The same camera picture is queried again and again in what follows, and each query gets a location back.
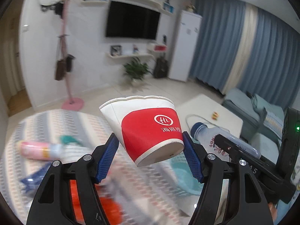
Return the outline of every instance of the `metal screw cap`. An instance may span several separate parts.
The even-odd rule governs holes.
[[[91,156],[91,155],[85,155],[85,156],[83,157],[83,159],[84,159],[85,161],[89,161],[89,160],[92,159],[92,156]]]
[[[54,167],[57,167],[57,166],[59,166],[59,164],[60,164],[60,162],[59,162],[59,161],[54,161],[54,162],[52,163],[52,165],[53,165]]]
[[[245,160],[239,160],[239,164],[242,166],[246,166],[247,162]]]
[[[208,154],[208,155],[207,155],[207,158],[208,158],[209,160],[214,160],[214,159],[216,159],[216,156],[215,156],[214,154]]]

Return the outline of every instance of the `television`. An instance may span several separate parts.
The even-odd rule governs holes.
[[[148,8],[112,1],[106,26],[106,37],[155,40],[160,13]]]

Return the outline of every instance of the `blue gripper pad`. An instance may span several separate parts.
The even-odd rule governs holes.
[[[100,161],[98,162],[98,172],[96,175],[96,179],[100,183],[103,179],[106,178],[108,174],[108,170],[113,162],[113,158],[117,152],[119,147],[119,140],[116,136],[114,136],[111,141],[108,143],[105,152],[103,153]]]
[[[193,177],[198,180],[198,182],[201,182],[203,179],[202,174],[202,165],[199,160],[199,158],[196,155],[196,152],[190,142],[190,138],[186,136],[186,134],[183,134],[183,143],[184,143],[184,150],[183,153],[185,155],[185,158],[187,160],[187,163],[190,167],[190,170],[193,174]]]

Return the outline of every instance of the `pink coat rack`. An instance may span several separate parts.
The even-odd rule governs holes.
[[[61,29],[61,54],[63,59],[66,62],[67,59],[67,42],[66,42],[66,25],[67,25],[67,14],[68,14],[68,7],[69,7],[70,0],[64,1],[64,7],[62,12],[62,29]],[[69,74],[66,72],[64,77],[67,93],[68,93],[68,100],[64,102],[62,105],[62,109],[64,110],[72,110],[72,111],[80,111],[84,106],[84,101],[80,98],[74,98],[71,94],[71,87],[70,87],[70,78]]]

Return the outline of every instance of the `potted plant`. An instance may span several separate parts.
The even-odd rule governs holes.
[[[130,77],[133,86],[139,86],[145,77],[146,73],[149,73],[149,66],[147,63],[141,63],[139,58],[132,58],[130,63],[124,65],[125,75]]]

